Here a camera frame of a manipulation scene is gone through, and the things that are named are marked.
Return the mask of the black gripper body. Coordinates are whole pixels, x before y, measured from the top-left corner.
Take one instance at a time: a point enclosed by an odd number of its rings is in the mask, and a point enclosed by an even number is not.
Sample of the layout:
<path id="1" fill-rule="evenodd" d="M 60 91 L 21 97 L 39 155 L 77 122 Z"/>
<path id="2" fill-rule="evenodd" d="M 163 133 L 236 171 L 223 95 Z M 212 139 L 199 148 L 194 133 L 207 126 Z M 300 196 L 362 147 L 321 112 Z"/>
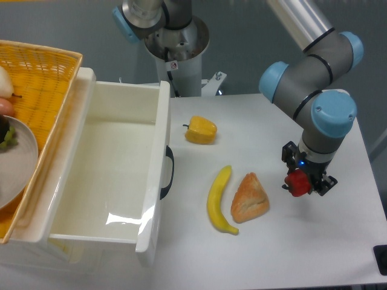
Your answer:
<path id="1" fill-rule="evenodd" d="M 310 181 L 321 181 L 328 166 L 328 154 L 313 151 L 293 153 L 294 164 L 291 172 L 302 171 Z"/>

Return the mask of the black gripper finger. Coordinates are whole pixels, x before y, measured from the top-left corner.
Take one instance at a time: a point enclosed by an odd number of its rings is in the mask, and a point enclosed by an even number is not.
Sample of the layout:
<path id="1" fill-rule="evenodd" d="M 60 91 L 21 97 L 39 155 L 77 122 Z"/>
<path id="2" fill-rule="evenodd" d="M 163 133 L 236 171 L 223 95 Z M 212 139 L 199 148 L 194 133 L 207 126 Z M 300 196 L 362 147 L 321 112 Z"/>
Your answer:
<path id="1" fill-rule="evenodd" d="M 294 142 L 289 141 L 282 147 L 281 160 L 286 163 L 288 174 L 299 168 L 298 147 Z"/>
<path id="2" fill-rule="evenodd" d="M 337 179 L 332 176 L 322 175 L 321 179 L 313 179 L 311 184 L 312 191 L 316 192 L 319 196 L 324 196 L 337 184 Z"/>

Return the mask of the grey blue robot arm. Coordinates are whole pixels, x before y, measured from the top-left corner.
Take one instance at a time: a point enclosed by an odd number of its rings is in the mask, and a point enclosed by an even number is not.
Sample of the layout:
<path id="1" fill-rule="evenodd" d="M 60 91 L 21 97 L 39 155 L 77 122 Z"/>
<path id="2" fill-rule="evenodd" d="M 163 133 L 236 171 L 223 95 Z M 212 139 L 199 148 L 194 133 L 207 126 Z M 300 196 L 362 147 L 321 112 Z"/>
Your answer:
<path id="1" fill-rule="evenodd" d="M 361 61 L 363 44 L 355 34 L 337 32 L 313 1 L 268 6 L 305 54 L 295 65 L 273 63 L 259 80 L 259 91 L 303 128 L 297 144 L 282 148 L 288 169 L 283 187 L 295 197 L 324 195 L 337 184 L 326 169 L 357 115 L 351 96 L 330 85 Z M 209 32 L 190 1 L 123 1 L 112 15 L 127 41 L 145 43 L 172 96 L 204 95 L 201 56 Z"/>

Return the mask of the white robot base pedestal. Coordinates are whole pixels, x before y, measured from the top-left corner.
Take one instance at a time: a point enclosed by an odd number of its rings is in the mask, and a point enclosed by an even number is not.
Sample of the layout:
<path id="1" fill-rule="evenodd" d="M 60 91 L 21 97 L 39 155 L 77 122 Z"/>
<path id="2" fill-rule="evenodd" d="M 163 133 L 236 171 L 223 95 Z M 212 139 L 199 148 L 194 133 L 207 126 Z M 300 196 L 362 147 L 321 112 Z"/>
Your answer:
<path id="1" fill-rule="evenodd" d="M 209 30 L 198 17 L 181 30 L 161 28 L 145 39 L 154 58 L 158 79 L 169 82 L 171 97 L 213 97 L 221 94 L 227 74 L 217 71 L 202 78 L 202 56 L 209 46 Z"/>

